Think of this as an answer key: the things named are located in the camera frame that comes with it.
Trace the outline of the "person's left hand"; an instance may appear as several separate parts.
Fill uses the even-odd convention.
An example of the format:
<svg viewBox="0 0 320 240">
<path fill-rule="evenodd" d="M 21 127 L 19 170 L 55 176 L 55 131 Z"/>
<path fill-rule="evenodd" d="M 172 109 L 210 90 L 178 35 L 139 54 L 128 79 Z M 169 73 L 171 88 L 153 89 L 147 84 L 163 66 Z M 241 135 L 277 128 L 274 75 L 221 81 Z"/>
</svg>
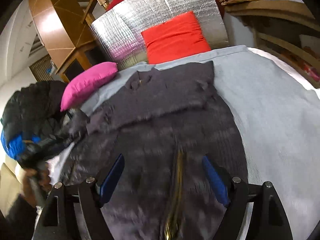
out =
<svg viewBox="0 0 320 240">
<path fill-rule="evenodd" d="M 37 172 L 31 168 L 24 169 L 24 177 L 22 180 L 22 197 L 33 208 L 35 208 L 38 204 L 34 189 L 39 189 L 40 192 L 44 191 L 46 193 L 52 189 L 47 164 L 40 170 L 40 172 Z"/>
</svg>

